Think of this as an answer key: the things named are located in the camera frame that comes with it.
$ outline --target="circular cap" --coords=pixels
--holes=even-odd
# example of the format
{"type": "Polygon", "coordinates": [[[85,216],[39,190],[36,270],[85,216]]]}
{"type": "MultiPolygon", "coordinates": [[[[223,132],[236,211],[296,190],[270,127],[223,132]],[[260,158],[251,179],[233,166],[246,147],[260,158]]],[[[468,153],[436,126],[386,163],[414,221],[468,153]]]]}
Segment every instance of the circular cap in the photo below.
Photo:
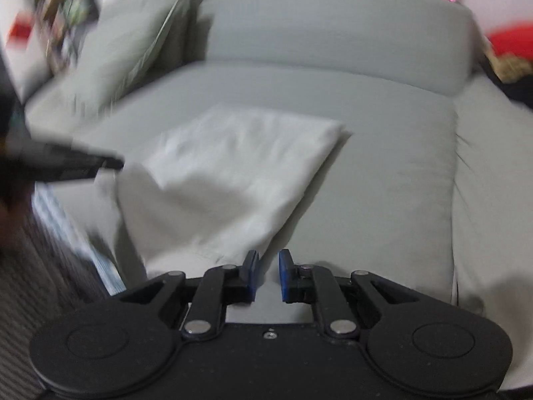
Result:
{"type": "Polygon", "coordinates": [[[207,320],[191,320],[185,323],[185,330],[192,335],[205,334],[211,329],[211,323],[207,320]]]}
{"type": "Polygon", "coordinates": [[[39,377],[74,398],[111,397],[138,387],[174,350],[171,331],[154,311],[115,300],[46,324],[29,347],[39,377]]]}
{"type": "Polygon", "coordinates": [[[421,326],[412,335],[412,342],[418,350],[435,358],[459,358],[475,344],[470,332],[449,323],[421,326]]]}
{"type": "Polygon", "coordinates": [[[335,320],[335,322],[331,322],[329,327],[335,334],[350,334],[357,329],[354,322],[345,319],[335,320]]]}
{"type": "Polygon", "coordinates": [[[389,378],[439,396],[496,387],[512,358],[498,325],[436,300],[388,306],[370,330],[367,351],[389,378]]]}
{"type": "Polygon", "coordinates": [[[102,359],[119,353],[130,337],[120,326],[111,324],[85,325],[67,338],[67,348],[83,359],[102,359]]]}

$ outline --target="sofa backrest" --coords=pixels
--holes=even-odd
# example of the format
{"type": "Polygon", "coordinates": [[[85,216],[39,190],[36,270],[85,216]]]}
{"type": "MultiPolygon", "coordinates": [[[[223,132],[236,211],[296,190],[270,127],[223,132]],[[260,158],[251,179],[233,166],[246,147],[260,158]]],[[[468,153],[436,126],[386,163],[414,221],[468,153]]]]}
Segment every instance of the sofa backrest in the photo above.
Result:
{"type": "Polygon", "coordinates": [[[473,25],[467,8],[445,0],[206,0],[191,53],[360,73],[455,95],[470,74],[473,25]]]}

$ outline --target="hand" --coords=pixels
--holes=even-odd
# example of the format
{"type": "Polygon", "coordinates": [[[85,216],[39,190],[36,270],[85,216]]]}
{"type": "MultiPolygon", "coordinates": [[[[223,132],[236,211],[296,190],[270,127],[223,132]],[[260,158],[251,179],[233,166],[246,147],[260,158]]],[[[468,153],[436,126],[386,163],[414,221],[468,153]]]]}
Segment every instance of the hand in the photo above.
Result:
{"type": "Polygon", "coordinates": [[[10,206],[0,200],[0,248],[13,245],[26,215],[31,211],[33,192],[34,185],[29,184],[10,206]]]}

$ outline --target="gray fabric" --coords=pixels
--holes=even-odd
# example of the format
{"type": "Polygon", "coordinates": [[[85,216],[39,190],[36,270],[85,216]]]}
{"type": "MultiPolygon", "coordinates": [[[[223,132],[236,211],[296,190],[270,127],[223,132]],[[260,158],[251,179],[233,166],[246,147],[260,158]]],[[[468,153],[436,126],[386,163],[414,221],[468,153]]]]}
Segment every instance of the gray fabric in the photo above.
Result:
{"type": "Polygon", "coordinates": [[[511,338],[513,362],[502,387],[533,385],[533,114],[485,75],[456,104],[458,303],[511,338]]]}
{"type": "MultiPolygon", "coordinates": [[[[275,251],[287,246],[298,262],[320,261],[343,275],[368,269],[450,301],[455,171],[450,99],[350,73],[196,64],[136,92],[116,114],[76,138],[127,156],[139,144],[218,103],[329,117],[344,122],[352,133],[327,160],[275,238],[263,259],[265,270],[275,251]]],[[[76,196],[70,187],[68,198],[78,204],[78,211],[87,199],[84,191],[76,196]]],[[[58,197],[65,201],[60,192],[58,197]]],[[[102,211],[94,201],[89,203],[89,210],[102,211]]],[[[83,220],[83,214],[65,208],[83,220]]],[[[119,221],[95,222],[92,234],[102,228],[113,239],[108,246],[118,250],[117,258],[130,264],[116,243],[119,221]]],[[[302,317],[299,306],[281,305],[275,264],[258,302],[250,311],[231,310],[230,318],[287,322],[302,317]]]]}
{"type": "Polygon", "coordinates": [[[445,0],[206,0],[190,57],[342,70],[454,95],[470,73],[472,33],[470,11],[445,0]]]}

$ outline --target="white pillow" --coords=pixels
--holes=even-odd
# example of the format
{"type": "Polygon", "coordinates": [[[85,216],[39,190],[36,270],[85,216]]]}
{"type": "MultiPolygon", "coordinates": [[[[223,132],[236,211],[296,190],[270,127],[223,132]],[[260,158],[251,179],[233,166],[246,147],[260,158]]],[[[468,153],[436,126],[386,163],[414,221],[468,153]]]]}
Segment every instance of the white pillow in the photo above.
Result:
{"type": "Polygon", "coordinates": [[[65,79],[62,94],[79,119],[112,111],[155,65],[180,65],[189,0],[114,0],[85,38],[78,66],[65,79]]]}
{"type": "Polygon", "coordinates": [[[161,50],[176,6],[117,16],[87,35],[77,68],[62,84],[76,115],[91,119],[111,111],[143,77],[161,50]]]}
{"type": "Polygon", "coordinates": [[[188,25],[189,0],[111,0],[104,3],[100,20],[107,21],[117,15],[137,13],[147,8],[171,7],[179,1],[179,7],[170,19],[170,29],[154,66],[163,71],[172,71],[183,64],[183,50],[188,25]]]}

